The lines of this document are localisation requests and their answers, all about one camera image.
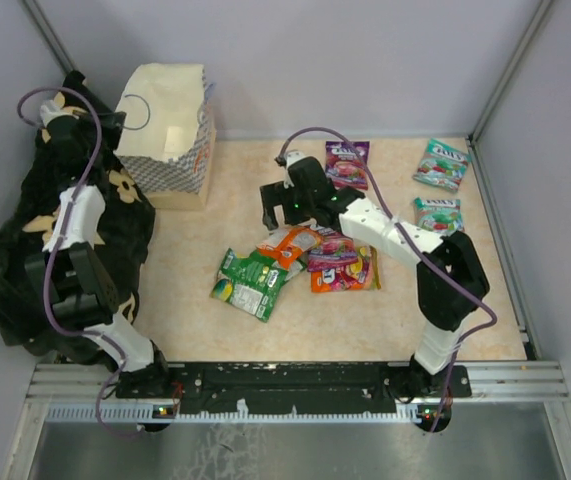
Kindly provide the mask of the checkered paper bag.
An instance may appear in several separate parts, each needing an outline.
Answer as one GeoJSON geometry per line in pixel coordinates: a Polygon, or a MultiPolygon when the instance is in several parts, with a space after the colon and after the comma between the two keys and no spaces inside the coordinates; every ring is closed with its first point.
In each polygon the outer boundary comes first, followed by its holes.
{"type": "Polygon", "coordinates": [[[216,140],[213,90],[202,64],[144,64],[126,83],[115,154],[157,209],[206,206],[216,140]]]}

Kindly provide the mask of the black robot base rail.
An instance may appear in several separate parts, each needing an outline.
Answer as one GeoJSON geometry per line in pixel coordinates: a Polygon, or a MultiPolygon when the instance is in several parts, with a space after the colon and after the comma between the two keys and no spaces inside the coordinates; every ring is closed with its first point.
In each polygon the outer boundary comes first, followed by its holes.
{"type": "Polygon", "coordinates": [[[409,362],[170,363],[124,373],[119,399],[168,399],[181,414],[234,413],[244,401],[253,415],[394,413],[398,400],[472,395],[467,369],[429,375],[409,362]]]}

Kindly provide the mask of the orange Fox's candy bag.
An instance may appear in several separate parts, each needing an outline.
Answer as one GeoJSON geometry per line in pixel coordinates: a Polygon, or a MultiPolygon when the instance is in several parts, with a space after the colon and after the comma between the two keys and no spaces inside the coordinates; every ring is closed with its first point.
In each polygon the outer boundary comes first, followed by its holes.
{"type": "Polygon", "coordinates": [[[370,246],[356,249],[356,261],[350,265],[333,267],[311,273],[311,292],[379,290],[381,281],[377,250],[370,246]]]}

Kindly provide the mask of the teal Fox's mint candy bag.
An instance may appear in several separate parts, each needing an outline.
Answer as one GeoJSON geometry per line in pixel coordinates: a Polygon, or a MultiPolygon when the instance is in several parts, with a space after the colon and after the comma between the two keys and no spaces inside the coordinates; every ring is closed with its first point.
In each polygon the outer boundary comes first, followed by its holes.
{"type": "Polygon", "coordinates": [[[430,139],[412,178],[419,183],[457,193],[469,165],[468,152],[430,139]]]}

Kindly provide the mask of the green Fox's candy bag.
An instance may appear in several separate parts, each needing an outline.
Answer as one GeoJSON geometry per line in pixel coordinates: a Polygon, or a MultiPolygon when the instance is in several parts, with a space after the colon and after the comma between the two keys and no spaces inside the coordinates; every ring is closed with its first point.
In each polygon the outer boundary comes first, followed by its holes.
{"type": "Polygon", "coordinates": [[[285,283],[256,286],[216,276],[210,297],[250,314],[263,323],[269,321],[285,283]]]}

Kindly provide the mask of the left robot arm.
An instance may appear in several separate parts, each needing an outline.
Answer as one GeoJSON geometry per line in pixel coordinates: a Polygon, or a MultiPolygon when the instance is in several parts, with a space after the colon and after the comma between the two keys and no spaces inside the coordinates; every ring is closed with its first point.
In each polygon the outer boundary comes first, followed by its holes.
{"type": "Polygon", "coordinates": [[[73,110],[45,113],[45,167],[63,174],[54,184],[58,215],[48,241],[23,267],[58,353],[110,369],[120,395],[159,397],[171,389],[173,373],[120,309],[138,295],[156,213],[116,165],[101,122],[73,110]]]}

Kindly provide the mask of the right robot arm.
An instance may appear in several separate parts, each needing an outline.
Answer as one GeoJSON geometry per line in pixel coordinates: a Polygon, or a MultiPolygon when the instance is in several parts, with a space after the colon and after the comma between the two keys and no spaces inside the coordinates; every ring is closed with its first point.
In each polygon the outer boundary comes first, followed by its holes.
{"type": "Polygon", "coordinates": [[[260,187],[262,222],[268,230],[279,226],[275,209],[280,207],[287,225],[314,220],[416,274],[418,306],[426,326],[411,357],[417,365],[411,380],[423,395],[438,393],[447,383],[446,369],[459,348],[465,320],[490,290],[471,238],[460,231],[442,236],[393,218],[363,191],[336,188],[314,157],[292,151],[275,162],[284,169],[284,179],[260,187]]]}

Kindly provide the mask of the teal mint cherry candy bag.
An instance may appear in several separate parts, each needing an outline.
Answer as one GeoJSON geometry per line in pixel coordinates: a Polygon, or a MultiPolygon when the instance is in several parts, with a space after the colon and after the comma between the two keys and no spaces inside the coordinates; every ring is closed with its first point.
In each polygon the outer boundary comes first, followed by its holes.
{"type": "Polygon", "coordinates": [[[413,200],[415,224],[424,230],[451,235],[464,232],[461,202],[455,200],[434,200],[417,197],[413,200]]]}

